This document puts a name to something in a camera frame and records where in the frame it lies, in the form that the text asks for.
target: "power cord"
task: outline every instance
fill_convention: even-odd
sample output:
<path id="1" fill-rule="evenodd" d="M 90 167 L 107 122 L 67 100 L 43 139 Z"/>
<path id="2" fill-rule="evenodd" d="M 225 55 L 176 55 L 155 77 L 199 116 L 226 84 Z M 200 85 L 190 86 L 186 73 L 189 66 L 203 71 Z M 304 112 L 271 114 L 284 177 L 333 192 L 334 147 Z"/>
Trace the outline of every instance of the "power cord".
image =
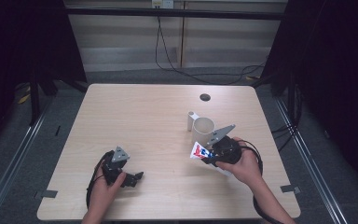
<path id="1" fill-rule="evenodd" d="M 159 43 L 159 36 L 161 35 L 161 39 L 162 39 L 162 42 L 163 42 L 163 45 L 164 45 L 164 49 L 165 49 L 165 54 L 166 54 L 166 57 L 168 59 L 168 62 L 170 64 L 170 67 L 171 68 L 163 68 L 162 66 L 160 66 L 160 64 L 158 63 L 158 60 L 157 60 L 157 55 L 158 55 L 158 43 Z M 190 75 L 189 73 L 186 73 L 186 72 L 183 72 L 183 71 L 179 71 L 177 70 L 176 68 L 173 67 L 172 65 L 172 62 L 171 62 L 171 59 L 168 55 L 168 51 L 167 51 L 167 46 L 165 44 L 165 39 L 164 39 L 164 34 L 162 33 L 162 29 L 161 29 L 161 20 L 160 20 L 160 17 L 158 17 L 158 34 L 157 34 L 157 43 L 156 43 L 156 49 L 155 49 L 155 61 L 156 61 L 156 65 L 164 70 L 164 71 L 173 71 L 173 72 L 176 72 L 182 76 L 185 76 L 185 77 L 191 77 L 191 78 L 194 78 L 196 79 L 197 81 L 200 81 L 200 82 L 203 82 L 203 83 L 207 83 L 207 84 L 211 84 L 211 85 L 232 85 L 232 84 L 235 84 L 235 83 L 238 83 L 240 82 L 242 79 L 243 79 L 243 76 L 245 75 L 248 75 L 248 74 L 252 74 L 253 72 L 255 72 L 256 70 L 258 70 L 259 68 L 262 68 L 264 67 L 264 64 L 266 62 L 263 62 L 259 65 L 249 65 L 249 66 L 246 66 L 242 69 L 242 71 L 239 73 L 239 74 L 226 74 L 226 73 L 215 73 L 215 74 L 194 74 L 194 75 Z M 249 69 L 249 68 L 254 68 L 252 69 L 251 71 L 249 72 L 245 72 L 245 70 Z M 233 76 L 233 77 L 238 77 L 237 79 L 233 80 L 233 81 L 229 81 L 229 82 L 226 82 L 226 83 L 217 83 L 217 82 L 211 82 L 211 81 L 207 81 L 207 80 L 204 80 L 204 79 L 201 79 L 201 78 L 198 78 L 198 76 Z"/>
<path id="2" fill-rule="evenodd" d="M 297 131 L 297 127 L 298 127 L 298 124 L 299 124 L 301 116 L 302 116 L 302 104 L 303 104 L 303 95 L 301 94 L 299 87 L 296 86 L 296 116 L 294 117 L 292 124 L 289 126 L 282 126 L 281 128 L 271 132 L 271 133 L 285 132 L 284 134 L 274 137 L 275 140 L 290 133 L 290 136 L 278 148 L 279 152 L 281 152 L 284 149 L 284 147 L 286 147 L 286 145 L 292 139 L 294 132 Z"/>

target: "wrist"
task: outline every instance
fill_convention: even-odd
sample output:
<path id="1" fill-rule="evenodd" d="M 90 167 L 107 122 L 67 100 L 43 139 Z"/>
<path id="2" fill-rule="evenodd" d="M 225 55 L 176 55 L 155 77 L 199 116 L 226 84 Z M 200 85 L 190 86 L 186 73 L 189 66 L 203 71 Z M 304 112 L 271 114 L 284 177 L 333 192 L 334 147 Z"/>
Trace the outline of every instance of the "wrist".
<path id="1" fill-rule="evenodd" d="M 103 220 L 103 214 L 89 210 L 83 217 L 82 224 L 100 224 Z"/>
<path id="2" fill-rule="evenodd" d="M 267 186 L 266 181 L 264 181 L 263 177 L 261 176 L 254 177 L 251 181 L 248 181 L 248 183 L 245 184 L 253 193 L 255 193 L 256 190 L 263 189 Z"/>

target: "black tape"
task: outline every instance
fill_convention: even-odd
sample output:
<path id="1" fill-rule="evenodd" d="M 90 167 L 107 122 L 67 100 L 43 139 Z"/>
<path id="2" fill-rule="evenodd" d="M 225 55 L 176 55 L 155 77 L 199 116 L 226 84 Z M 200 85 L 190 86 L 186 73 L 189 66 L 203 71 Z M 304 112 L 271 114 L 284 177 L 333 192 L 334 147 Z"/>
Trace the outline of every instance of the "black tape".
<path id="1" fill-rule="evenodd" d="M 57 190 L 48 190 L 48 189 L 40 190 L 36 192 L 34 198 L 40 200 L 42 200 L 43 198 L 55 198 L 57 196 L 57 193 L 58 193 Z"/>

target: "human hand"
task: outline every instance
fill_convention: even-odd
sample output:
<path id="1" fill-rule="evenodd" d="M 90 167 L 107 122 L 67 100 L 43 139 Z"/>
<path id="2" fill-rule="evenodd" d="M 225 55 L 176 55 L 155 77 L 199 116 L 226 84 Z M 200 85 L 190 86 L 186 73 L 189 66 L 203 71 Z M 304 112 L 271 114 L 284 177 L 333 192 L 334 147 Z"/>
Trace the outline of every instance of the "human hand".
<path id="1" fill-rule="evenodd" d="M 101 223 L 103 216 L 108 209 L 109 205 L 115 200 L 121 184 L 126 178 L 126 173 L 122 172 L 116 179 L 115 183 L 108 186 L 103 176 L 102 165 L 97 170 L 94 176 L 94 187 L 92 188 L 89 197 L 89 211 L 83 217 L 82 223 Z"/>
<path id="2" fill-rule="evenodd" d="M 240 146 L 246 146 L 246 143 L 239 137 L 233 137 L 233 139 L 237 141 Z M 243 148 L 241 158 L 235 164 L 217 161 L 216 165 L 223 170 L 230 171 L 238 180 L 240 180 L 240 182 L 249 187 L 262 178 L 257 158 L 254 152 L 250 149 Z"/>

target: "gray floor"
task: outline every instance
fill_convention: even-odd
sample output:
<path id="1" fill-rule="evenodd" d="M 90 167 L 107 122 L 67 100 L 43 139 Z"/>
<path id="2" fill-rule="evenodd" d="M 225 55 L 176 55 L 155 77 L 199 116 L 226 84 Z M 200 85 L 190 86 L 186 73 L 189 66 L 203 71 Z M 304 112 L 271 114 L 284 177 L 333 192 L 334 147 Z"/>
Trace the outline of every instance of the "gray floor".
<path id="1" fill-rule="evenodd" d="M 238 74 L 242 68 L 192 68 L 187 72 Z M 214 84 L 228 83 L 238 77 L 232 76 L 199 76 Z M 163 84 L 207 84 L 194 78 L 162 70 L 139 70 L 122 72 L 88 73 L 90 83 L 163 83 Z M 243 78 L 235 85 L 249 85 L 251 81 Z M 76 118 L 84 93 L 57 82 L 58 94 L 49 98 L 43 96 L 41 105 L 51 100 L 40 129 L 20 164 L 20 170 L 8 189 L 6 197 L 0 203 L 0 223 L 49 223 L 37 219 L 36 212 L 40 204 L 34 195 L 38 190 L 46 189 L 51 175 L 60 157 L 65 140 Z M 17 99 L 22 91 L 17 92 Z M 276 100 L 270 95 L 269 85 L 256 89 L 260 103 L 271 130 L 284 125 Z M 0 180 L 11 159 L 15 155 L 23 136 L 28 130 L 31 117 L 30 102 L 22 105 L 13 104 L 7 116 L 7 123 L 0 135 Z M 358 174 L 345 162 L 334 142 L 326 138 L 324 128 L 309 112 L 304 104 L 299 130 L 309 147 L 312 158 L 316 161 L 327 186 L 338 201 L 348 223 L 358 223 Z M 277 147 L 282 146 L 289 134 L 276 139 Z M 319 190 L 316 188 L 303 159 L 293 141 L 290 141 L 281 152 L 283 164 L 293 186 L 300 188 L 296 195 L 301 209 L 298 223 L 334 223 Z M 156 222 L 173 223 L 173 221 Z M 257 221 L 230 220 L 213 223 L 257 223 Z"/>

